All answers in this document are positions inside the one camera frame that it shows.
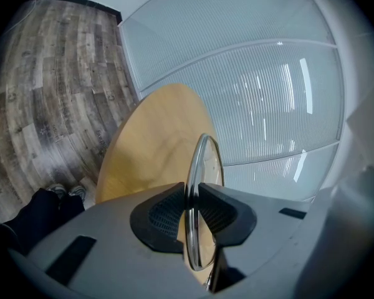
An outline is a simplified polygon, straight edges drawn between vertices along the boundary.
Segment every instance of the frosted glass window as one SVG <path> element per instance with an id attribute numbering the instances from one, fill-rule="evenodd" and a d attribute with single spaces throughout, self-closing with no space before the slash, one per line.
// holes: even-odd
<path id="1" fill-rule="evenodd" d="M 273 43 L 220 52 L 142 92 L 183 83 L 203 99 L 224 165 L 299 154 L 339 140 L 342 76 L 336 49 Z"/>
<path id="2" fill-rule="evenodd" d="M 333 44 L 313 0 L 151 0 L 121 25 L 136 88 L 208 52 L 254 40 Z"/>
<path id="3" fill-rule="evenodd" d="M 303 201 L 314 195 L 330 169 L 337 145 L 260 163 L 226 166 L 226 187 L 253 194 Z"/>

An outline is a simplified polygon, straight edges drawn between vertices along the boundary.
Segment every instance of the dark pants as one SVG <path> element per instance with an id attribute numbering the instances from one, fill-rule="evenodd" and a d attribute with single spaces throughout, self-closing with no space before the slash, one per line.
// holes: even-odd
<path id="1" fill-rule="evenodd" d="M 60 202 L 56 193 L 40 188 L 14 219 L 5 222 L 13 231 L 0 225 L 0 240 L 26 255 L 45 236 L 84 210 L 79 196 L 65 196 Z"/>

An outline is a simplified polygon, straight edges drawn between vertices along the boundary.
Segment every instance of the light wood tabletop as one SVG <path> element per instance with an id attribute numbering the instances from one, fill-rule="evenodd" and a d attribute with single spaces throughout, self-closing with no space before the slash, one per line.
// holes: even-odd
<path id="1" fill-rule="evenodd" d="M 96 202 L 186 182 L 201 134 L 216 137 L 200 97 L 183 84 L 147 96 L 123 122 L 104 157 Z"/>

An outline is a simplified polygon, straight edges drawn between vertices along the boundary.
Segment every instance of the wood-look vinyl flooring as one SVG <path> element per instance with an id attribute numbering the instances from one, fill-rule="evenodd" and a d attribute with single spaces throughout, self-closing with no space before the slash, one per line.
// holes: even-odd
<path id="1" fill-rule="evenodd" d="M 122 52 L 115 16 L 64 1 L 37 0 L 2 36 L 0 222 L 52 183 L 80 183 L 94 203 L 112 135 L 137 102 Z"/>

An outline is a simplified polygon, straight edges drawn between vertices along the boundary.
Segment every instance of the sneaker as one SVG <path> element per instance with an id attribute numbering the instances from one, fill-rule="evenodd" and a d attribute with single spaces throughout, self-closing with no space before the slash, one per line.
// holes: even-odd
<path id="1" fill-rule="evenodd" d="M 65 189 L 64 185 L 58 183 L 50 185 L 48 188 L 46 188 L 46 191 L 55 192 L 59 199 L 64 198 L 64 196 L 67 194 L 67 190 Z"/>
<path id="2" fill-rule="evenodd" d="M 85 201 L 85 197 L 86 197 L 86 189 L 83 187 L 83 186 L 75 186 L 73 187 L 69 193 L 68 193 L 69 196 L 80 196 L 80 198 L 82 198 L 82 202 Z"/>

